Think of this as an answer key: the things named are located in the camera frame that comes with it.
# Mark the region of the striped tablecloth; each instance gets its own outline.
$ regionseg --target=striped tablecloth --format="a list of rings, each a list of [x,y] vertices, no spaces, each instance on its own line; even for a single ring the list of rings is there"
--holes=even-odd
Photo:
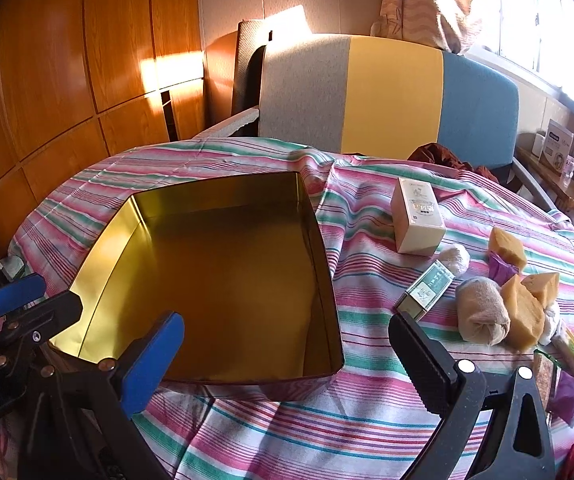
[[[11,252],[64,290],[104,225],[139,190],[200,178],[297,170],[327,248],[346,365],[326,393],[305,402],[233,402],[183,396],[161,387],[135,423],[174,478],[399,478],[438,418],[425,411],[389,347],[392,305],[427,266],[395,251],[389,201],[397,177],[430,182],[447,226],[442,246],[462,243],[464,278],[486,276],[492,226],[522,239],[526,273],[561,273],[559,303],[574,330],[574,229],[515,194],[467,171],[377,158],[330,155],[272,139],[183,141],[136,148],[72,177],[18,229]],[[531,354],[465,343],[454,307],[456,280],[420,325],[455,358],[489,371],[529,365]],[[464,478],[489,412],[474,429],[453,478]],[[556,461],[574,443],[552,427]]]

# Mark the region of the wooden side table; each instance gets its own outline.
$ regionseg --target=wooden side table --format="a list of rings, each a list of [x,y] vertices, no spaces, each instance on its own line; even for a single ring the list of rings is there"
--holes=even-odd
[[[574,181],[572,180],[568,186],[561,183],[561,177],[555,174],[549,168],[543,166],[538,157],[528,150],[516,146],[516,158],[528,166],[536,174],[545,181],[548,187],[556,194],[556,207],[560,211],[574,211]]]

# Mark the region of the yellow sponge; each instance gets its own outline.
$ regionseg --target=yellow sponge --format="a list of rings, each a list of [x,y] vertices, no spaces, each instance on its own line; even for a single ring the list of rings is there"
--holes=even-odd
[[[491,229],[489,250],[498,254],[508,264],[523,270],[527,266],[527,256],[522,242],[500,227]]]
[[[560,283],[559,272],[543,272],[542,274],[532,274],[522,280],[522,284],[527,287],[534,298],[536,298],[542,308],[551,306],[558,297],[558,284]]]
[[[540,302],[520,282],[518,275],[500,289],[511,323],[505,341],[516,350],[536,345],[545,326],[545,311]]]

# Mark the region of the beige rolled cloth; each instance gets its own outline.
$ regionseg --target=beige rolled cloth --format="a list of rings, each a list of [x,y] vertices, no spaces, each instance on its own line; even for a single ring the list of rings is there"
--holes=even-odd
[[[489,278],[478,276],[457,286],[456,309],[458,330],[465,341],[495,345],[509,333],[509,313],[500,287]]]

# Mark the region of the multicolored backrest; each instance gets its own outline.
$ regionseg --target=multicolored backrest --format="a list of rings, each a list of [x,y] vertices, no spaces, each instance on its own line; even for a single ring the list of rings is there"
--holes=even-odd
[[[518,89],[484,65],[405,41],[313,34],[270,41],[258,135],[406,159],[439,142],[474,166],[510,164]]]

